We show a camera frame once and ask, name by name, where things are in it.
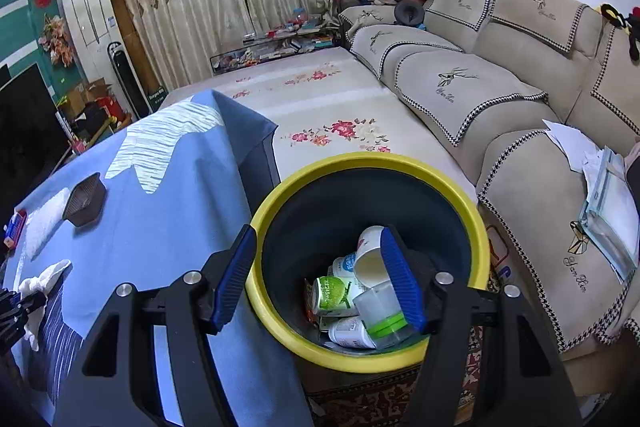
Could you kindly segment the white pill bottle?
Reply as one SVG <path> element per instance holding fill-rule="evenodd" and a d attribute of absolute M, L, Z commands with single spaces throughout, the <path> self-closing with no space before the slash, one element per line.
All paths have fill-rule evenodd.
<path fill-rule="evenodd" d="M 375 349 L 375 343 L 369 336 L 360 317 L 343 317 L 332 323 L 328 332 L 332 343 L 349 349 Z"/>

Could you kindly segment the white paper cup pink leaf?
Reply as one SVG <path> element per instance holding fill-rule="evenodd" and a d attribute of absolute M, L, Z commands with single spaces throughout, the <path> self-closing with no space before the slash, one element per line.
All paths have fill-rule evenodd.
<path fill-rule="evenodd" d="M 386 271 L 381 254 L 381 225 L 366 228 L 359 236 L 354 262 L 354 274 L 364 287 L 371 288 L 387 282 L 390 277 Z"/>

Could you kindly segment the green white drink cup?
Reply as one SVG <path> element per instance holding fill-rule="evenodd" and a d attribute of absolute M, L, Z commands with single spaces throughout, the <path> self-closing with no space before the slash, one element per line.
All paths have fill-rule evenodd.
<path fill-rule="evenodd" d="M 311 312 L 316 317 L 354 317 L 355 299 L 365 291 L 356 277 L 317 277 L 311 286 Z"/>

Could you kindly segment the yellow rimmed trash bin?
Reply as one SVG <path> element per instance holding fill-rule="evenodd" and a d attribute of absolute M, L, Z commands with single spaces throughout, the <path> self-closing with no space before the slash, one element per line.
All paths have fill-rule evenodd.
<path fill-rule="evenodd" d="M 489 243 L 475 202 L 437 169 L 407 156 L 350 153 L 298 170 L 262 202 L 250 222 L 257 253 L 246 282 L 262 325 L 288 351 L 322 369 L 353 374 L 420 363 L 428 339 L 414 335 L 378 353 L 335 351 L 307 317 L 305 291 L 330 263 L 357 249 L 370 225 L 391 225 L 421 265 L 469 286 L 489 279 Z"/>

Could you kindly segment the white crumpled towel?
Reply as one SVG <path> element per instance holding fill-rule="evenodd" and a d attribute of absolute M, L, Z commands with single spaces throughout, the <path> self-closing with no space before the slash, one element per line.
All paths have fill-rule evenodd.
<path fill-rule="evenodd" d="M 32 351 L 39 350 L 38 335 L 40 324 L 47 308 L 49 294 L 58 283 L 58 279 L 72 265 L 68 259 L 63 259 L 50 265 L 38 277 L 29 277 L 21 281 L 18 286 L 21 300 L 27 305 L 27 321 L 24 326 L 24 339 L 29 343 Z"/>

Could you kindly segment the white foam fruit net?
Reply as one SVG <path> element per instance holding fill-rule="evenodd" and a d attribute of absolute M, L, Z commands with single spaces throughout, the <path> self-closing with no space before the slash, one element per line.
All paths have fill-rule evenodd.
<path fill-rule="evenodd" d="M 34 260 L 39 255 L 44 244 L 63 221 L 64 210 L 69 198 L 70 189 L 62 188 L 28 219 L 24 254 L 29 260 Z"/>

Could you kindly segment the brown plastic tray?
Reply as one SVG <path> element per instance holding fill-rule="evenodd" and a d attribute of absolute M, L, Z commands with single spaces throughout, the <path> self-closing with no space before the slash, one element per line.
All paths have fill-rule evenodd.
<path fill-rule="evenodd" d="M 63 212 L 63 219 L 75 228 L 81 228 L 96 220 L 103 208 L 106 187 L 96 172 L 80 181 L 70 192 Z"/>

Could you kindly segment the papers on sofa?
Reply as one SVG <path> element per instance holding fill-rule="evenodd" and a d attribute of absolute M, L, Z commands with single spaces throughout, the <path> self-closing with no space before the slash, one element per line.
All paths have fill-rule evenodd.
<path fill-rule="evenodd" d="M 586 184 L 585 202 L 573 223 L 578 253 L 596 246 L 621 282 L 639 266 L 639 213 L 626 178 L 624 158 L 597 147 L 576 128 L 546 121 L 550 141 L 564 153 L 570 170 Z"/>

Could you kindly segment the blue tissue pack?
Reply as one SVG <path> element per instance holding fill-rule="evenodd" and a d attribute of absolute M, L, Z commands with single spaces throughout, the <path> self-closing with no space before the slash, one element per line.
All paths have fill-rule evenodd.
<path fill-rule="evenodd" d="M 27 213 L 24 209 L 15 210 L 9 224 L 4 227 L 3 243 L 10 251 L 12 251 L 20 241 L 26 220 Z"/>

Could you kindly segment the blue tablecloth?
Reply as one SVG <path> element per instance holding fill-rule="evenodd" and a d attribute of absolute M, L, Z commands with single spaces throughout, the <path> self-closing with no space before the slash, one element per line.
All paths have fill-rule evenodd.
<path fill-rule="evenodd" d="M 4 281 L 17 288 L 65 262 L 39 329 L 14 350 L 29 398 L 52 417 L 75 355 L 112 291 L 172 283 L 224 251 L 279 182 L 271 120 L 207 90 L 141 119 L 42 182 L 23 202 L 34 212 L 97 174 L 99 218 L 60 222 L 37 254 L 19 249 Z"/>

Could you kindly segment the black flat television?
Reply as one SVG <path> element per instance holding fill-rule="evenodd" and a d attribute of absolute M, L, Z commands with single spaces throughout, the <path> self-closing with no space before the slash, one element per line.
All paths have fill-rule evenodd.
<path fill-rule="evenodd" d="M 68 147 L 58 109 L 32 64 L 1 88 L 1 219 L 53 172 Z"/>

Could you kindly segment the beige fabric sofa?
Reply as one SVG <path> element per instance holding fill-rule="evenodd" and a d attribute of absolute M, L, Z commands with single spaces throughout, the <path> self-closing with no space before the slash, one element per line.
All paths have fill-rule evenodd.
<path fill-rule="evenodd" d="M 423 28 L 389 6 L 340 16 L 352 53 L 435 135 L 475 186 L 491 264 L 524 289 L 567 362 L 639 346 L 639 275 L 617 274 L 579 226 L 587 196 L 548 130 L 639 142 L 630 35 L 576 0 L 428 0 Z"/>

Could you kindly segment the black tower fan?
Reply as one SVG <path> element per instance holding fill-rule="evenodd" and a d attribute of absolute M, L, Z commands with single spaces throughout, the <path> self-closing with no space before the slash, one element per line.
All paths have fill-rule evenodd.
<path fill-rule="evenodd" d="M 148 116 L 151 113 L 149 103 L 146 101 L 140 83 L 129 64 L 124 45 L 119 41 L 113 41 L 107 45 L 106 53 L 111 61 L 119 86 L 134 110 L 134 116 L 138 119 Z"/>

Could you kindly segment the low shelf with clutter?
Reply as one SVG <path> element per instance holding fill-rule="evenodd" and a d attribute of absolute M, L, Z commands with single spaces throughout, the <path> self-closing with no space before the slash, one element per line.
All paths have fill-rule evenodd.
<path fill-rule="evenodd" d="M 340 28 L 335 20 L 325 15 L 312 16 L 304 8 L 298 8 L 282 26 L 245 35 L 238 48 L 212 56 L 209 65 L 213 75 L 218 76 L 280 58 L 333 48 L 339 43 Z"/>

